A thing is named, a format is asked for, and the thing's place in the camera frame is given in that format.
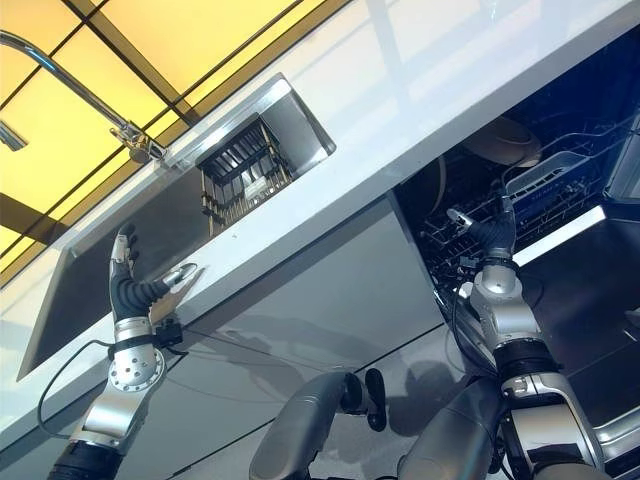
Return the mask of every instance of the faucet spout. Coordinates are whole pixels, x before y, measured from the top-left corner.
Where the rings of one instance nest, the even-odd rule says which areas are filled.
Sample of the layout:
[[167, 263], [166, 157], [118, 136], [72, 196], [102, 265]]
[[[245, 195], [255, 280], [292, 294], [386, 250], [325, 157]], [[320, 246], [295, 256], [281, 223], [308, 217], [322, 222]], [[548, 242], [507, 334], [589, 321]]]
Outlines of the faucet spout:
[[100, 112], [107, 120], [113, 123], [116, 128], [111, 129], [111, 133], [129, 148], [130, 157], [133, 161], [147, 163], [151, 159], [162, 159], [165, 153], [164, 148], [158, 145], [135, 124], [125, 120], [124, 117], [102, 101], [91, 90], [80, 83], [77, 78], [33, 43], [13, 33], [0, 30], [0, 45], [14, 48], [35, 60], [38, 65], [51, 73], [85, 102]]

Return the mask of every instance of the dishwasher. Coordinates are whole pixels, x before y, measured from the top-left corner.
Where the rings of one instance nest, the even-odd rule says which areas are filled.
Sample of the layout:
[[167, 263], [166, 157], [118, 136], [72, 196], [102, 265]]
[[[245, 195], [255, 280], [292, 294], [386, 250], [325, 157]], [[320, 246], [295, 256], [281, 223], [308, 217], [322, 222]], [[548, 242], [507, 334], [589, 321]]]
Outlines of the dishwasher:
[[480, 128], [394, 190], [447, 321], [506, 189], [524, 296], [614, 478], [640, 478], [640, 28]]

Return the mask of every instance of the sink basin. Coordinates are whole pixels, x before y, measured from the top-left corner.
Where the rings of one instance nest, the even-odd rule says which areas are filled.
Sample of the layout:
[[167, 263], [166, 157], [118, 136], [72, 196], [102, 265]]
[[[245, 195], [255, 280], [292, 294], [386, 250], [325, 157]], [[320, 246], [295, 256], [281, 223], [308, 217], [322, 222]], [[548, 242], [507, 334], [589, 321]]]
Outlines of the sink basin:
[[202, 213], [198, 166], [256, 118], [277, 140], [292, 181], [335, 150], [282, 75], [270, 79], [222, 117], [210, 113], [169, 147], [165, 164], [155, 166], [154, 173], [162, 173], [153, 182], [63, 248], [18, 379], [109, 313], [108, 260], [122, 224], [136, 226], [141, 256], [135, 275], [139, 280], [160, 275], [211, 240], [209, 218]]

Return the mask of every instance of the yellow ceiling panel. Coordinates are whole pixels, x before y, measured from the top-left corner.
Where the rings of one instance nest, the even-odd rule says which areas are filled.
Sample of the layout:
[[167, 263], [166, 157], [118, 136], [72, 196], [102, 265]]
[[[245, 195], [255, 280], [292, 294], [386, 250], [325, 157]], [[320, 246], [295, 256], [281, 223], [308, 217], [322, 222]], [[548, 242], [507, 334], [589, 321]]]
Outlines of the yellow ceiling panel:
[[290, 3], [111, 0], [102, 12], [176, 90], [183, 92]]
[[[6, 227], [0, 227], [0, 243], [2, 244], [2, 252], [11, 245], [20, 235], [9, 230]], [[7, 266], [13, 262], [22, 252], [29, 248], [35, 240], [30, 238], [23, 238], [20, 240], [9, 252], [2, 258], [0, 258], [0, 270], [4, 270]]]
[[28, 142], [0, 151], [2, 192], [41, 212], [119, 145], [107, 119], [42, 70], [1, 115]]
[[107, 105], [140, 126], [166, 106], [87, 27], [80, 29], [54, 58]]
[[[60, 50], [56, 60], [139, 124], [164, 108], [86, 27]], [[41, 212], [119, 145], [109, 133], [112, 125], [108, 120], [43, 70], [9, 102], [1, 116], [28, 143], [16, 152], [0, 151], [2, 192]]]
[[75, 207], [80, 201], [89, 195], [98, 185], [109, 178], [116, 170], [124, 165], [129, 160], [129, 150], [125, 149], [118, 155], [112, 158], [109, 163], [98, 170], [91, 176], [89, 180], [82, 184], [78, 190], [73, 192], [69, 198], [66, 198], [64, 202], [58, 205], [49, 216], [55, 220], [60, 220], [64, 215]]
[[[49, 53], [80, 23], [71, 10], [53, 0], [1, 0], [0, 28], [20, 35]], [[33, 60], [0, 47], [0, 101], [36, 67]]]
[[300, 19], [320, 5], [324, 0], [306, 0], [289, 12], [278, 23], [273, 25], [259, 38], [251, 42], [240, 53], [234, 56], [220, 70], [211, 75], [207, 80], [202, 82], [198, 88], [187, 95], [186, 100], [189, 104], [195, 105], [212, 90], [219, 87], [227, 78], [233, 75], [244, 64], [255, 57], [261, 50], [267, 47], [271, 42], [281, 36], [289, 28], [295, 25]]
[[18, 232], [0, 226], [0, 252], [4, 252], [19, 236], [20, 234]]
[[169, 128], [173, 123], [178, 120], [178, 115], [173, 110], [169, 110], [162, 117], [160, 117], [156, 123], [147, 128], [147, 134], [152, 137], [157, 137], [162, 132], [164, 132], [167, 128]]

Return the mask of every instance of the white countertop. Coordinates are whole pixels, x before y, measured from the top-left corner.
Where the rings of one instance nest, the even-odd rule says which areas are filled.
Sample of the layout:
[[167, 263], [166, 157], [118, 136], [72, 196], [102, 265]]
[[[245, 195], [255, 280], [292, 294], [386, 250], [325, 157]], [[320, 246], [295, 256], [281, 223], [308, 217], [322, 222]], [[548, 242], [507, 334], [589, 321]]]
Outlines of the white countertop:
[[[637, 0], [355, 1], [204, 121], [281, 72], [336, 152], [185, 261], [204, 267], [176, 313], [189, 322], [308, 245], [542, 85], [640, 23]], [[17, 382], [59, 251], [156, 175], [149, 165], [21, 272], [0, 294], [0, 449], [36, 425], [60, 365], [110, 315]], [[61, 375], [48, 414], [104, 378], [104, 350]]]

